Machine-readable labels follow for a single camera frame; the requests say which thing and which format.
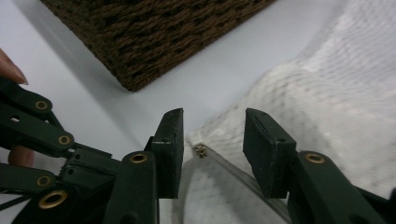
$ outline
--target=white fabric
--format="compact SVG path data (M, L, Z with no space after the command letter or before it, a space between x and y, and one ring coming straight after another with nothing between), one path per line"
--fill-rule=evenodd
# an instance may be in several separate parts
M395 13L394 0L348 1L300 57L265 74L244 99L191 133L186 150L204 144L252 175L242 143L245 110L256 108L280 123L298 150L329 156L352 184L388 198L396 187ZM195 161L196 168L183 173L190 181L188 200L176 205L185 223L259 223L253 220L266 211L257 198L235 198L244 186L225 180L210 160L186 152L186 164ZM239 209L241 204L250 210ZM194 211L223 218L199 222ZM246 214L249 220L225 218Z

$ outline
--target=wicker basket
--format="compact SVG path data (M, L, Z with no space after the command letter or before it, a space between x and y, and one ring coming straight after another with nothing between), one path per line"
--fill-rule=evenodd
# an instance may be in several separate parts
M274 0L41 0L138 91Z

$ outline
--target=white mesh fabric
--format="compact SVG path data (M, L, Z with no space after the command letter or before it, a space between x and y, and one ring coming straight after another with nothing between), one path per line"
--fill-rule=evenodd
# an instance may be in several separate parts
M329 156L354 185L388 198L396 187L395 12L393 0L348 1L299 58L265 74L240 102L191 133L191 146L204 144L252 175L242 152L245 111L260 109L281 124L299 150ZM205 186L209 180L190 181ZM189 187L188 197L216 190L195 189ZM193 207L186 201L185 208Z

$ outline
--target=fingernail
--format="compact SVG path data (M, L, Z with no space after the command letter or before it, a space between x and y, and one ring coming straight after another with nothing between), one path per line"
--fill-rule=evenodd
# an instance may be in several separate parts
M25 77L25 75L23 74L23 72L21 71L21 69L19 69L17 66L15 66L14 64L14 73L15 76L19 77L20 79L23 80L23 82L21 84L23 85L29 85L29 83L27 82L27 79Z

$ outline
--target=white surface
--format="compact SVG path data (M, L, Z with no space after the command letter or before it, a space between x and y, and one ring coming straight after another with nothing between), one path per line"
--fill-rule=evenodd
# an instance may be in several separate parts
M189 133L242 98L265 71L300 53L341 2L278 0L137 93L125 91L38 1L0 1L0 48L27 76L26 89L53 102L77 142L120 160L143 149L166 111L183 107ZM1 153L5 162L7 152ZM50 170L59 164L40 156L35 161ZM162 223L168 223L164 210ZM14 213L1 212L0 222L9 223Z
M353 185L388 199L396 187L395 11L393 0L346 1L339 16L299 57L269 71L242 100L190 133L188 142L192 147L206 145L253 176L241 148L246 108L259 109L294 138L297 150L325 154ZM190 175L182 178L192 177L183 191L186 197L199 200L187 201L184 214L209 210L206 202L214 204L208 214L224 210L229 214L233 212L230 204L249 207L259 198L237 197L246 187L217 175L218 169L208 172L206 167L214 166L214 162L192 155L188 160L187 156L185 153L183 171L188 167ZM187 165L193 162L195 169ZM200 167L204 162L205 169ZM259 212L264 209L239 209L237 217L254 220L263 216ZM191 216L184 216L184 220L191 220ZM235 223L257 223L246 220ZM206 223L229 221L224 218Z

